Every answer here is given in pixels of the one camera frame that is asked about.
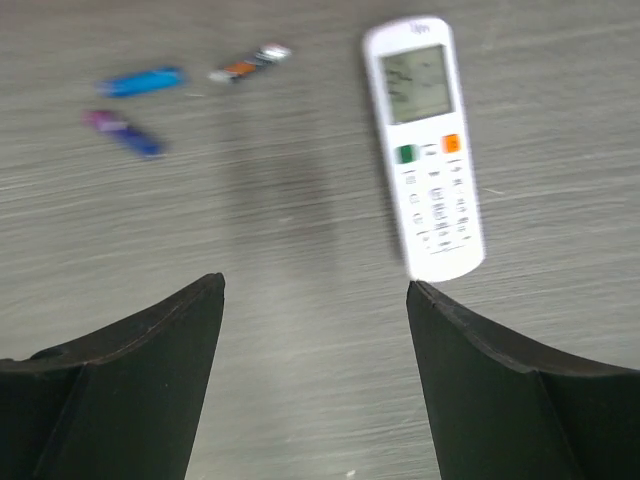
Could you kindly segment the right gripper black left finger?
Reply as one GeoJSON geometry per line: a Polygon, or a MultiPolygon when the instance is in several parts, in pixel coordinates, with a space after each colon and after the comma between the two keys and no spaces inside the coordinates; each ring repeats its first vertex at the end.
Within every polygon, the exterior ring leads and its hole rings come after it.
{"type": "Polygon", "coordinates": [[[225,280],[28,359],[1,362],[5,479],[182,479],[216,351],[225,280]]]}

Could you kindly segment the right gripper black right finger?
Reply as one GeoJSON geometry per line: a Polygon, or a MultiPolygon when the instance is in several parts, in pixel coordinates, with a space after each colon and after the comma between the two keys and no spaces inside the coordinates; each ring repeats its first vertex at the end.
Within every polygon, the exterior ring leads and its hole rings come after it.
{"type": "Polygon", "coordinates": [[[635,479],[639,373],[494,322],[424,282],[406,307],[444,479],[635,479]]]}

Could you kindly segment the blue battery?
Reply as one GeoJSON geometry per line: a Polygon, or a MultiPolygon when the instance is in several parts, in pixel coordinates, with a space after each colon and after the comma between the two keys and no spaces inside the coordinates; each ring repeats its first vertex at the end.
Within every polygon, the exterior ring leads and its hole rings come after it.
{"type": "Polygon", "coordinates": [[[186,74],[181,68],[166,66],[102,80],[96,89],[104,97],[123,98],[177,87],[185,82],[186,74]]]}

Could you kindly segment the white remote control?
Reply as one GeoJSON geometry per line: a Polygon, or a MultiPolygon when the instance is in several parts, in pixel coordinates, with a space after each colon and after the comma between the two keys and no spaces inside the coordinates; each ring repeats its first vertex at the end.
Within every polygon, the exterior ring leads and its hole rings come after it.
{"type": "Polygon", "coordinates": [[[407,275],[467,275],[485,244],[453,31],[404,17],[370,29],[362,52],[407,275]]]}

